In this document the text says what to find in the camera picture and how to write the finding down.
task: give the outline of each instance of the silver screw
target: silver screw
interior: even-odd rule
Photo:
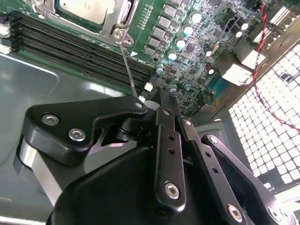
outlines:
[[[292,221],[293,221],[291,215],[287,214],[287,213],[284,212],[283,210],[280,210],[280,212],[281,212],[281,214],[283,215],[283,217],[287,218],[287,220],[288,220],[289,222],[292,222]]]
[[[126,41],[126,44],[127,44],[127,45],[131,45],[131,44],[132,44],[132,41],[128,39],[128,40]]]
[[[78,128],[71,129],[69,131],[69,137],[76,142],[82,142],[85,139],[85,133]]]
[[[46,114],[42,117],[42,122],[49,126],[55,126],[60,122],[60,119],[58,119],[58,117],[55,115]]]
[[[276,210],[272,209],[271,207],[269,207],[268,209],[269,209],[270,214],[273,216],[273,218],[275,220],[277,220],[278,222],[280,222],[281,221],[281,216],[280,216],[279,212],[277,212]]]
[[[242,222],[242,220],[243,220],[242,214],[235,206],[228,204],[228,212],[235,221],[237,221],[239,223]]]
[[[184,120],[184,122],[185,122],[185,124],[187,124],[187,125],[191,125],[191,122],[190,121],[188,121],[188,120]]]
[[[165,184],[165,192],[172,199],[178,199],[179,198],[179,190],[178,190],[178,188],[176,187],[175,184],[166,183]]]
[[[36,0],[35,2],[36,2],[37,6],[41,6],[41,5],[43,5],[44,0]]]
[[[121,39],[122,36],[123,36],[123,33],[122,33],[120,30],[116,30],[116,31],[114,32],[114,34],[113,34],[113,37],[114,37],[115,39]]]
[[[164,114],[166,114],[167,116],[169,116],[169,112],[163,109]]]
[[[143,107],[143,105],[142,105],[141,103],[138,103],[138,102],[136,102],[135,105],[136,105],[137,107],[139,107],[139,108],[142,108],[142,107]]]
[[[214,137],[210,137],[211,142],[213,142],[214,144],[217,144],[217,140]]]

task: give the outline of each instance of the connector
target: connector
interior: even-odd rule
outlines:
[[[0,39],[0,53],[9,54],[11,52],[11,41]]]
[[[9,36],[9,33],[10,33],[9,23],[0,24],[0,36],[6,37]]]

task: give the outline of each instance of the gray metal surface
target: gray metal surface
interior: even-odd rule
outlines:
[[[23,180],[13,163],[26,110],[36,104],[121,96],[122,93],[42,64],[0,55],[0,216],[46,221],[52,206],[40,187]],[[134,146],[87,158],[91,171]]]

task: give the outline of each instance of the black metal bracket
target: black metal bracket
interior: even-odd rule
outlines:
[[[295,216],[283,210],[276,197],[219,139],[213,135],[205,135],[201,141],[210,146],[219,161],[222,162],[222,166],[228,173],[228,180],[238,180],[232,181],[232,183],[237,183],[242,190],[247,213],[256,225],[295,225],[297,223]]]
[[[37,105],[27,110],[22,134],[31,147],[60,163],[76,165],[87,156],[103,129],[106,133],[123,119],[142,118],[146,112],[147,107],[133,96]]]
[[[163,107],[158,108],[154,134],[154,209],[163,217],[182,212],[186,205],[180,134],[174,129],[172,112]]]
[[[217,218],[221,218],[222,223],[248,224],[249,219],[246,219],[211,148],[200,142],[190,121],[184,118],[178,121],[183,134],[184,151],[187,151],[198,172],[205,177],[203,183],[206,183],[214,202],[212,211],[218,214]]]

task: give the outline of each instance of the silver metal plate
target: silver metal plate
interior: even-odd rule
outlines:
[[[114,0],[60,0],[60,7],[82,19],[103,24],[106,14],[113,12]]]
[[[98,32],[61,17],[55,9],[55,0],[23,0],[39,14],[41,19],[50,19],[89,37],[110,45],[131,47],[134,40],[128,35],[139,0],[61,0],[60,6],[83,19],[102,24]]]

